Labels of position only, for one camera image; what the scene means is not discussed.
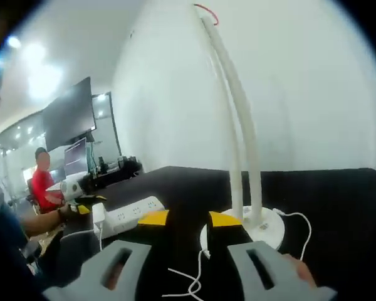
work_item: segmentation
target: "black desk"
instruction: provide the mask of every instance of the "black desk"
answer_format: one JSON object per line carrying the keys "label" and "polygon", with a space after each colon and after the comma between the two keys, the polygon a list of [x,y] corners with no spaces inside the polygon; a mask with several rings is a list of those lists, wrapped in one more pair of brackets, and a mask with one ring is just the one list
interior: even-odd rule
{"label": "black desk", "polygon": [[[247,172],[243,173],[243,187],[244,203],[248,204]],[[317,283],[343,289],[376,242],[376,171],[262,172],[262,187],[264,206],[286,213],[298,211],[308,217],[313,233],[304,261]],[[175,223],[174,251],[179,256],[172,256],[168,267],[191,275],[197,273],[199,233],[207,212],[231,207],[227,171],[165,167],[109,186],[100,194],[108,198],[108,210],[147,196],[158,197],[170,209]],[[299,257],[308,227],[299,216],[283,219],[286,234],[279,251]],[[91,228],[90,216],[69,224],[65,234],[88,228]],[[62,243],[58,257],[60,285],[75,279],[80,265],[98,251],[98,241],[92,236],[76,236]],[[201,279],[202,289],[205,281]],[[169,293],[185,292],[188,283]]]}

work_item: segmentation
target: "yellow tape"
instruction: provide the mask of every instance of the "yellow tape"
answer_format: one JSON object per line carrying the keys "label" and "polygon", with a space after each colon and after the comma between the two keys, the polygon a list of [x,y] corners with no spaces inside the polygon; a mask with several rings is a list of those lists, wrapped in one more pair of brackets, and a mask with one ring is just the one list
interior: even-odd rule
{"label": "yellow tape", "polygon": [[165,226],[165,221],[167,219],[167,215],[169,210],[164,211],[154,211],[145,215],[138,224],[157,224],[161,226]]}
{"label": "yellow tape", "polygon": [[211,211],[210,214],[212,218],[213,227],[236,226],[242,224],[239,219],[230,215],[217,213],[213,211]]}
{"label": "yellow tape", "polygon": [[78,211],[79,211],[80,214],[88,214],[90,212],[90,210],[87,207],[85,207],[84,205],[79,205]]}

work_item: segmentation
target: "hand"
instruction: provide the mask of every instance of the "hand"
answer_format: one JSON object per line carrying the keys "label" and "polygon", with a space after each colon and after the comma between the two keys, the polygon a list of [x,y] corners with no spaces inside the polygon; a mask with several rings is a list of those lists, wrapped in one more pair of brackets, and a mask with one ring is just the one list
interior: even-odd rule
{"label": "hand", "polygon": [[309,271],[308,266],[303,261],[295,259],[290,254],[284,254],[283,256],[287,258],[290,262],[292,262],[292,264],[294,264],[296,273],[298,274],[298,277],[300,279],[308,282],[308,284],[311,287],[315,287],[315,288],[317,287],[315,279],[313,279],[313,276],[311,272]]}
{"label": "hand", "polygon": [[75,219],[77,216],[80,216],[79,213],[76,213],[71,210],[70,205],[66,204],[60,208],[61,215],[64,217],[64,219]]}

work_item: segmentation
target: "red shirt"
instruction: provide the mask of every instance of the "red shirt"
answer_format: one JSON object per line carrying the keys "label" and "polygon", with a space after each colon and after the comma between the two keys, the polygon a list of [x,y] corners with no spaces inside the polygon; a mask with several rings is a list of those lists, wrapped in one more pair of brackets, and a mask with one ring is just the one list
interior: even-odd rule
{"label": "red shirt", "polygon": [[[59,205],[49,202],[45,196],[46,189],[54,185],[55,182],[48,171],[41,171],[37,169],[32,176],[32,192],[37,199],[42,213],[50,212],[59,207]],[[56,198],[63,199],[61,193],[51,193]]]}

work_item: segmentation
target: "power strip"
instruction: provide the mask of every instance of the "power strip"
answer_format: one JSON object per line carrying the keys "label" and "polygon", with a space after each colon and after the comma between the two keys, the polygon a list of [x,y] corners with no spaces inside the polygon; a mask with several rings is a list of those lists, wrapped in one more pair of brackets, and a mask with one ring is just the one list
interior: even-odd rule
{"label": "power strip", "polygon": [[108,238],[136,227],[146,214],[160,210],[164,206],[154,196],[109,212],[103,203],[98,203],[92,206],[93,231],[99,238],[102,228],[102,239]]}

